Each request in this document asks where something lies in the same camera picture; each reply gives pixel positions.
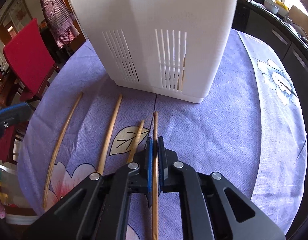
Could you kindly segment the white bowl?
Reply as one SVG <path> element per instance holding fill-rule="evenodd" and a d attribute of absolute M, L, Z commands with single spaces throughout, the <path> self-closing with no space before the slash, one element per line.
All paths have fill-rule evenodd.
<path fill-rule="evenodd" d="M 265 0 L 263 3 L 264 3 L 264 7 L 266 8 L 266 10 L 268 10 L 274 15 L 278 13 L 279 8 L 275 6 L 273 3 L 268 2 L 267 0 Z"/>

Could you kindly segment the purple floral tablecloth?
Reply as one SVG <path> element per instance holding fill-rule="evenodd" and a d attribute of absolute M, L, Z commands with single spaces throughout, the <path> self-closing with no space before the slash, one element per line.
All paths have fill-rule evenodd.
<path fill-rule="evenodd" d="M 90 42 L 55 77 L 30 118 L 18 158 L 21 190 L 44 213 L 43 190 L 61 128 L 73 114 L 54 165 L 48 207 L 97 170 L 119 95 L 104 172 L 124 165 L 138 126 L 139 148 L 153 133 L 196 171 L 220 172 L 283 232 L 299 209 L 307 168 L 307 133 L 294 85 L 274 51 L 231 30 L 209 94 L 198 104 L 117 86 Z"/>

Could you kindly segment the dark-tipped bamboo chopstick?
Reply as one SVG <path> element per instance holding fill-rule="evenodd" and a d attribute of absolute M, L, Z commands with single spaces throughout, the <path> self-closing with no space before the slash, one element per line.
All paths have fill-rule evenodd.
<path fill-rule="evenodd" d="M 157 157 L 157 140 L 158 140 L 158 112 L 154 113 L 153 120 L 153 168 L 152 168 L 152 239 L 159 239 L 159 222 L 158 222 L 158 157 Z"/>

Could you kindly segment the wooden cutting board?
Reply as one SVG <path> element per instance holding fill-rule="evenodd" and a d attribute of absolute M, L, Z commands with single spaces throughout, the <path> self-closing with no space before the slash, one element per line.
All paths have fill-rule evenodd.
<path fill-rule="evenodd" d="M 308 33 L 308 16 L 294 5 L 289 10 L 289 18 Z"/>

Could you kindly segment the dark counter cabinets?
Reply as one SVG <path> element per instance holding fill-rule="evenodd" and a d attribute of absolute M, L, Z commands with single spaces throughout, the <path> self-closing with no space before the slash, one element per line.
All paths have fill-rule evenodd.
<path fill-rule="evenodd" d="M 308 47 L 288 24 L 253 0 L 237 0 L 232 28 L 268 44 L 293 78 L 308 78 Z"/>

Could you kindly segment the white plastic utensil holder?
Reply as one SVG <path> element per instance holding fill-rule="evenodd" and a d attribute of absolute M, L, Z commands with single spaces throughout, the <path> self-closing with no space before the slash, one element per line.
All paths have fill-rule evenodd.
<path fill-rule="evenodd" d="M 122 87 L 200 103 L 237 0 L 69 0 L 110 78 Z"/>

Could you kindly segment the red-covered wooden chair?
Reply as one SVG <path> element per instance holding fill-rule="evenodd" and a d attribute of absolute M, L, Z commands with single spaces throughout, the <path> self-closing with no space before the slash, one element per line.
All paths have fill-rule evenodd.
<path fill-rule="evenodd" d="M 49 78 L 59 72 L 40 35 L 37 19 L 32 19 L 3 48 L 4 57 L 24 85 L 20 100 L 41 100 Z"/>

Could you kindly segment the purple checkered apron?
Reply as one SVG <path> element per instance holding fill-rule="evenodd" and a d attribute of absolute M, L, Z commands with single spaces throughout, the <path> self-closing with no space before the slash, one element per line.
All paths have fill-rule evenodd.
<path fill-rule="evenodd" d="M 64 0 L 40 0 L 44 18 L 58 47 L 70 44 L 79 36 L 74 26 L 75 16 L 67 8 Z"/>

